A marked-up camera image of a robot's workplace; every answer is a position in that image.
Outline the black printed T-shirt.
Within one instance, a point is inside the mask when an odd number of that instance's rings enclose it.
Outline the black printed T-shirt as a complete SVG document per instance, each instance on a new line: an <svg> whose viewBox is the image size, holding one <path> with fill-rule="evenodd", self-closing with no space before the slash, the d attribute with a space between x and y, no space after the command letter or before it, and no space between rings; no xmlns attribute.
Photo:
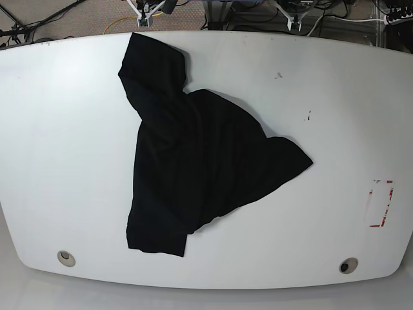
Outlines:
<svg viewBox="0 0 413 310"><path fill-rule="evenodd" d="M267 137L233 102L205 89L185 92L185 57L163 42L132 34L118 76L141 118L130 249L183 256L188 235L313 164L289 139Z"/></svg>

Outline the grey metal table leg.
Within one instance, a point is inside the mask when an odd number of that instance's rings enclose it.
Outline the grey metal table leg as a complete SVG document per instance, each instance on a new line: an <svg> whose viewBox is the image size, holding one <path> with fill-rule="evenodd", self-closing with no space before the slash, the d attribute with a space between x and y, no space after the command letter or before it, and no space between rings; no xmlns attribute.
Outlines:
<svg viewBox="0 0 413 310"><path fill-rule="evenodd" d="M233 1L203 1L207 30L224 30Z"/></svg>

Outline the red tape rectangle marking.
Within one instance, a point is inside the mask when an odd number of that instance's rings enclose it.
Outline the red tape rectangle marking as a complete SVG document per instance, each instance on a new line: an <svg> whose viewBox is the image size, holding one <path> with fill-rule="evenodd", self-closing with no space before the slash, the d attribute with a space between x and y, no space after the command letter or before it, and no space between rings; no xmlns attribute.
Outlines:
<svg viewBox="0 0 413 310"><path fill-rule="evenodd" d="M368 194L366 222L371 228L383 227L394 192L393 180L374 180Z"/></svg>

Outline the black tripod stand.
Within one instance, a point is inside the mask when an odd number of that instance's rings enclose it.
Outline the black tripod stand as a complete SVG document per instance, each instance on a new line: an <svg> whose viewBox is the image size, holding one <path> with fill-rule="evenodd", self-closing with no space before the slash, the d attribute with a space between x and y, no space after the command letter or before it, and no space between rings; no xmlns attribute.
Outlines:
<svg viewBox="0 0 413 310"><path fill-rule="evenodd" d="M34 35L38 28L41 28L49 23L60 20L65 16L67 12L71 9L83 4L85 0L74 1L68 6L60 9L59 11L53 13L52 15L32 23L24 24L15 15L13 15L5 6L1 5L1 12L4 13L11 21L14 22L10 30L1 30L1 38L7 37L8 41L2 43L1 47L7 47L10 41L13 41L17 45L23 43L33 43Z"/></svg>

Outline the white power strip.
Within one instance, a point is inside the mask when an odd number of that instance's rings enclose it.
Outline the white power strip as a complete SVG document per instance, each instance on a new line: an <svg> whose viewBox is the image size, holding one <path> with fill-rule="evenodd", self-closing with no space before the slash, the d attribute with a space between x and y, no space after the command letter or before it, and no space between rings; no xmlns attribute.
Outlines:
<svg viewBox="0 0 413 310"><path fill-rule="evenodd" d="M384 24L397 25L412 21L412 6L402 6L392 8L384 18Z"/></svg>

